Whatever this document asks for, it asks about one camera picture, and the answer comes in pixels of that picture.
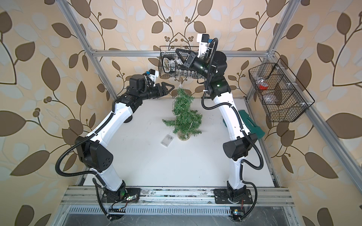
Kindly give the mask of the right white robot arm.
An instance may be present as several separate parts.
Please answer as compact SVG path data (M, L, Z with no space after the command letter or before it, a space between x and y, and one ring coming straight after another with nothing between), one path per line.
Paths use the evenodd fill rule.
M187 58L182 56L185 52L188 54ZM255 144L258 137L250 132L242 120L234 103L232 90L224 77L227 68L226 55L215 49L207 60L198 57L197 53L191 50L176 49L176 54L187 69L205 78L204 95L209 95L215 104L206 106L202 100L202 107L205 110L219 109L222 114L230 136L230 141L222 147L232 162L226 195L229 202L243 205L249 193L247 185L251 185L254 191L257 191L254 183L243 178L243 167L248 165L254 170L261 170L264 167L264 159Z

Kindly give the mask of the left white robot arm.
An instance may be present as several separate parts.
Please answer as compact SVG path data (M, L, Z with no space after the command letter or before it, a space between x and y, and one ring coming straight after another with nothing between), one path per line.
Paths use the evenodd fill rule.
M156 79L157 74L153 70L133 75L129 80L126 92L113 102L110 113L100 125L87 136L79 136L74 145L67 149L55 164L56 173L62 177L86 174L94 176L92 181L96 188L97 202L103 214L110 221L118 220L121 216L113 208L105 209L101 201L100 190L103 190L107 200L113 204L135 201L138 199L139 193L131 195L127 192L124 180L118 176L112 164L114 156L107 150L107 146L120 126L132 120L133 113L144 100L160 98L174 90L174 85L165 82L156 83ZM77 150L80 161L88 168L87 171L66 173L61 170L61 162L73 150Z

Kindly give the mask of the small green christmas tree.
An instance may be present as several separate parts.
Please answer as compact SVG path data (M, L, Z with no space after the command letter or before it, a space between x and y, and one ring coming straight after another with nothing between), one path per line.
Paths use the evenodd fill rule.
M173 114L175 119L162 122L173 128L173 133L181 141L188 140L191 136L197 136L202 131L199 129L202 124L202 114L198 110L192 110L191 104L194 97L190 96L185 89L178 89L177 96L173 102Z

